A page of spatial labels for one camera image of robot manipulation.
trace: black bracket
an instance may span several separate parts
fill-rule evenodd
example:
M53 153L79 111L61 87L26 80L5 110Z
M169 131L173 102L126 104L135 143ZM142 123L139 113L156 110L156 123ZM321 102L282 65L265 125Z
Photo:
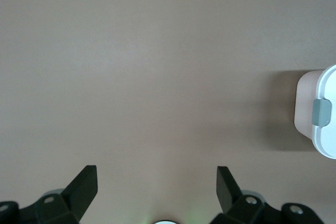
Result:
M223 213L211 224L323 224L305 205L287 203L277 210L255 195L243 194L225 166L217 168L216 187Z
M78 224L97 191L97 168L88 165L60 194L43 196L23 209L14 201L0 202L0 224Z

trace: screw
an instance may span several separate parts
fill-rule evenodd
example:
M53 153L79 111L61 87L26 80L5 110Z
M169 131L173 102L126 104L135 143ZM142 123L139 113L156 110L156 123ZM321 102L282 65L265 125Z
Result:
M48 197L44 200L44 203L50 203L50 202L53 202L53 201L54 201L53 197Z
M8 209L8 205L3 205L0 207L0 212L6 211Z
M247 203L249 203L251 205L255 205L256 203L258 203L258 201L255 198L251 197L251 196L247 197L246 201L247 201Z
M303 210L302 210L300 207L298 207L298 206L291 205L291 206L289 207L289 209L290 209L292 212L294 212L295 214L299 214L299 215L303 214Z

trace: white container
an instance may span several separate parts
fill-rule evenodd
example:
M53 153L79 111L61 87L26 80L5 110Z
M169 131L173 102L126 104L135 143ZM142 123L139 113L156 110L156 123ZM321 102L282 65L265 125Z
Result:
M301 77L294 124L321 154L336 159L336 65Z

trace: container lid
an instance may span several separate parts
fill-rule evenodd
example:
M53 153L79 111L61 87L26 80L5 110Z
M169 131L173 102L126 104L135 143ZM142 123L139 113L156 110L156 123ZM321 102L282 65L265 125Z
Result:
M336 159L336 65L327 68L317 82L312 124L315 148Z

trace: beige tabletop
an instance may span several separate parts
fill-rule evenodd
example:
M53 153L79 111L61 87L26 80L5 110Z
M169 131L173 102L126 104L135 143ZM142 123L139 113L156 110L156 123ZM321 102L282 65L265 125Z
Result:
M208 224L216 167L334 224L336 161L294 127L336 0L0 0L0 201L97 165L81 223Z

